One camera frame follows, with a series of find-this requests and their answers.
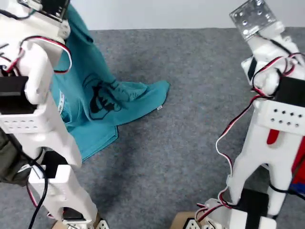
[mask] silver mounting plate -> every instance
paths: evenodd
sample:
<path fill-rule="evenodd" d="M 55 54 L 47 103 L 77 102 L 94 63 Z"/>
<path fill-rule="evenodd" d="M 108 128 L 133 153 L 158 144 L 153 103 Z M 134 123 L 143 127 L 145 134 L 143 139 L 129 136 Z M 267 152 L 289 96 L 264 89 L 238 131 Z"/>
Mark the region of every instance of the silver mounting plate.
<path fill-rule="evenodd" d="M 248 0 L 230 13 L 230 17 L 246 41 L 277 21 L 264 0 Z"/>

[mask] gray carpet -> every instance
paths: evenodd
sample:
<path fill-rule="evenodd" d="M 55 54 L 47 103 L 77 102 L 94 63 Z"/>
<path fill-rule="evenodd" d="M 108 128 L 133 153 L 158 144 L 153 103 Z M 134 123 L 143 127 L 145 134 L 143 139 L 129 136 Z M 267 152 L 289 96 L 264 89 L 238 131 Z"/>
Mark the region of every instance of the gray carpet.
<path fill-rule="evenodd" d="M 305 51 L 305 29 L 288 29 Z M 216 197 L 228 165 L 214 143 L 251 93 L 240 62 L 250 50 L 235 29 L 94 31 L 112 72 L 122 81 L 168 80 L 164 108 L 119 127 L 120 138 L 77 171 L 111 229 L 168 229 L 179 211 Z M 250 113 L 220 148 L 233 159 L 241 151 Z M 266 190 L 259 169 L 246 186 Z M 0 228 L 26 229 L 34 208 L 26 190 L 0 184 Z M 288 197 L 278 228 L 302 228 L 305 203 Z M 50 228 L 39 213 L 34 228 Z"/>

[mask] dark green fabric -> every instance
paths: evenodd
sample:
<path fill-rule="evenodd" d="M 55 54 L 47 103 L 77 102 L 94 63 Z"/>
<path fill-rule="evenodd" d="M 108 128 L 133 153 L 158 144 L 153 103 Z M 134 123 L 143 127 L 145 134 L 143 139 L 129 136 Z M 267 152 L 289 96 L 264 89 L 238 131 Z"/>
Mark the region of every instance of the dark green fabric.
<path fill-rule="evenodd" d="M 27 160 L 18 153 L 0 129 L 0 182 L 25 186 L 28 182 L 30 169 L 17 173 Z"/>

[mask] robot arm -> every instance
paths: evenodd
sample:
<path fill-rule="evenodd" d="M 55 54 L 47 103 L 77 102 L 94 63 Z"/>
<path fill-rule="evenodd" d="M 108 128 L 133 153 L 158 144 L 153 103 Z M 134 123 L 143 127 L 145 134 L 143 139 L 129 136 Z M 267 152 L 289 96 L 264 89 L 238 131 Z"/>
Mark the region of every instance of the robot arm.
<path fill-rule="evenodd" d="M 262 96 L 254 101 L 254 113 L 243 149 L 233 174 L 227 179 L 232 206 L 217 208 L 209 215 L 218 229 L 275 229 L 276 217 L 292 181 L 292 166 L 305 136 L 305 63 L 290 37 L 283 38 L 283 24 L 264 0 L 248 0 L 230 14 L 253 56 L 242 68 L 253 91 Z M 271 130 L 276 142 L 268 144 Z M 268 194 L 244 189 L 245 181 L 261 165 L 269 165 Z M 220 202 L 210 199 L 213 209 Z"/>
<path fill-rule="evenodd" d="M 36 158 L 42 147 L 53 150 L 41 162 L 49 187 L 42 201 L 56 220 L 72 228 L 107 229 L 77 181 L 73 169 L 81 167 L 81 154 L 50 92 L 54 72 L 71 68 L 54 71 L 63 50 L 71 57 L 64 45 L 70 34 L 64 19 L 69 0 L 42 2 L 10 0 L 1 11 L 0 127 L 15 136 L 30 158 Z M 35 167 L 29 184 L 44 196 L 45 177 Z"/>

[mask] teal t-shirt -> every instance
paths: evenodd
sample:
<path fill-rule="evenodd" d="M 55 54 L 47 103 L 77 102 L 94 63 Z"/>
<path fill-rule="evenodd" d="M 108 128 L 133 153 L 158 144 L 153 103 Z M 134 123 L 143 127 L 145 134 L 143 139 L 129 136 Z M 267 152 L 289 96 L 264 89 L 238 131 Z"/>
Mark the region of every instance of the teal t-shirt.
<path fill-rule="evenodd" d="M 71 34 L 66 45 L 71 51 L 73 66 L 65 75 L 54 75 L 52 94 L 55 102 L 63 105 L 62 119 L 86 159 L 118 137 L 116 126 L 138 119 L 162 105 L 169 84 L 166 81 L 150 85 L 117 81 L 71 5 L 67 18 Z M 65 70 L 68 66 L 69 58 L 64 53 L 56 70 Z"/>

